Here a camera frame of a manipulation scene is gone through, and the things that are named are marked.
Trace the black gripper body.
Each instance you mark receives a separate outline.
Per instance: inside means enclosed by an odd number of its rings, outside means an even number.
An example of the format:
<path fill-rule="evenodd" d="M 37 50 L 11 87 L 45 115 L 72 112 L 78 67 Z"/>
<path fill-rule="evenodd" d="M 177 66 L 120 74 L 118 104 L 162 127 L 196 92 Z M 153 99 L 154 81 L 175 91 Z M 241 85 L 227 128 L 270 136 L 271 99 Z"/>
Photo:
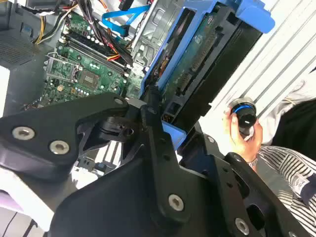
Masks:
<path fill-rule="evenodd" d="M 221 217 L 210 183 L 178 168 L 175 177 L 187 193 L 182 196 L 190 213 L 184 224 L 156 213 L 145 163 L 132 161 L 66 198 L 57 208 L 51 237 L 220 237 Z"/>

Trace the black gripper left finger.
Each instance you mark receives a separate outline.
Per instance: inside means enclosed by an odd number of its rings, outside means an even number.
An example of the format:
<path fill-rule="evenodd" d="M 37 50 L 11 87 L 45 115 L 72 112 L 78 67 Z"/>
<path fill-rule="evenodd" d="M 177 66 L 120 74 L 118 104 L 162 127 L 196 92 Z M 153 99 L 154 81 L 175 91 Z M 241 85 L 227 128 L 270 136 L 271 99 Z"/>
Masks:
<path fill-rule="evenodd" d="M 143 100 L 145 104 L 136 108 L 107 92 L 3 117 L 0 164 L 45 182 L 64 181 L 84 152 L 119 140 L 119 168 L 135 160 L 144 162 L 156 213 L 184 224 L 190 217 L 182 200 L 187 191 L 175 177 L 180 166 L 171 137 L 162 128 L 158 88 L 149 86 Z"/>

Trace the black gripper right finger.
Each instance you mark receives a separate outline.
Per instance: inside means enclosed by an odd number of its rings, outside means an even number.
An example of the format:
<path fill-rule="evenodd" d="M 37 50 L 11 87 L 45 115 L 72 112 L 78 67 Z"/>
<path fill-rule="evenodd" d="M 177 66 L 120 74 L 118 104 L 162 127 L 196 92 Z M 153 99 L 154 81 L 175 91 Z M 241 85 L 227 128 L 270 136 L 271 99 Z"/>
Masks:
<path fill-rule="evenodd" d="M 222 155 L 196 123 L 179 149 L 180 164 L 209 183 L 200 185 L 213 210 L 208 224 L 216 237 L 307 237 L 268 186 L 235 153 Z"/>

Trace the person's hand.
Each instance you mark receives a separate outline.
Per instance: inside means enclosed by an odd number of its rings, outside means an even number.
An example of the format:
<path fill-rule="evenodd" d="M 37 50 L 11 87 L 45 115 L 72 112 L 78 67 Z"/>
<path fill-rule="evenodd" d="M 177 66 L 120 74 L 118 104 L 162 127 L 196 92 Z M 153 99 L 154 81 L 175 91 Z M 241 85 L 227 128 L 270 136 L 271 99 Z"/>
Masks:
<path fill-rule="evenodd" d="M 259 121 L 253 125 L 253 135 L 245 141 L 238 126 L 238 119 L 235 113 L 231 114 L 231 108 L 227 107 L 223 116 L 224 137 L 229 142 L 231 151 L 240 155 L 246 162 L 253 162 L 260 150 L 263 140 L 263 129 Z"/>

